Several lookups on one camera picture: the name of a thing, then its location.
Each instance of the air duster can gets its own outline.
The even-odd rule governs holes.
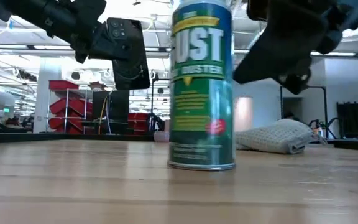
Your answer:
[[[224,1],[183,1],[173,13],[169,165],[234,167],[232,17]]]

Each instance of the table surface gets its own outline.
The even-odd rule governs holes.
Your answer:
[[[238,151],[227,172],[167,157],[153,142],[0,144],[0,223],[358,224],[358,151]]]

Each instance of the person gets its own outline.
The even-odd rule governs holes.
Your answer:
[[[286,113],[284,119],[292,119],[294,121],[300,121],[291,111]]]

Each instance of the red logo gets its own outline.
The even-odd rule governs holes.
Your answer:
[[[206,132],[209,134],[220,135],[226,130],[226,122],[224,120],[215,120],[206,126]]]

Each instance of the can silver base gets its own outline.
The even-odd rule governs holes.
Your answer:
[[[176,169],[185,169],[185,170],[198,170],[198,171],[223,171],[231,170],[235,168],[236,164],[224,164],[224,165],[196,165],[196,164],[181,164],[177,162],[168,161],[168,165]]]

